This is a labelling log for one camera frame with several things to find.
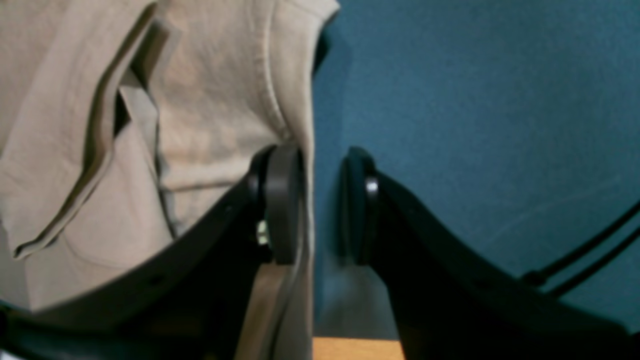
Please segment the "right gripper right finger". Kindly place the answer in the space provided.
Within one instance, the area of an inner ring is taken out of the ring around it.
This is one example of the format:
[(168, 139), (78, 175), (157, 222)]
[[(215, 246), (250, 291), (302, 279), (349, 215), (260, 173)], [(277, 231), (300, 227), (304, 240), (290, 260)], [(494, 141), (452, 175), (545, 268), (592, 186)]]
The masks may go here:
[(414, 194), (377, 170), (363, 148), (342, 163), (343, 239), (355, 264), (382, 279), (407, 360), (637, 360), (639, 335), (559, 298), (624, 252), (615, 248), (548, 292), (539, 287), (639, 213), (544, 268), (514, 278), (455, 237)]

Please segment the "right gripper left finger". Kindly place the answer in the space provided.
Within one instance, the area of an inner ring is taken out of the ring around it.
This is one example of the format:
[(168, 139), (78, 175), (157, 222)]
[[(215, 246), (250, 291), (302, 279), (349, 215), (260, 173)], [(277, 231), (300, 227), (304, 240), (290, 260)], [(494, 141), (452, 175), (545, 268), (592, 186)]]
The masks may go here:
[(274, 360), (306, 255), (297, 145), (260, 150), (181, 239), (125, 275), (39, 312), (1, 310), (23, 360)]

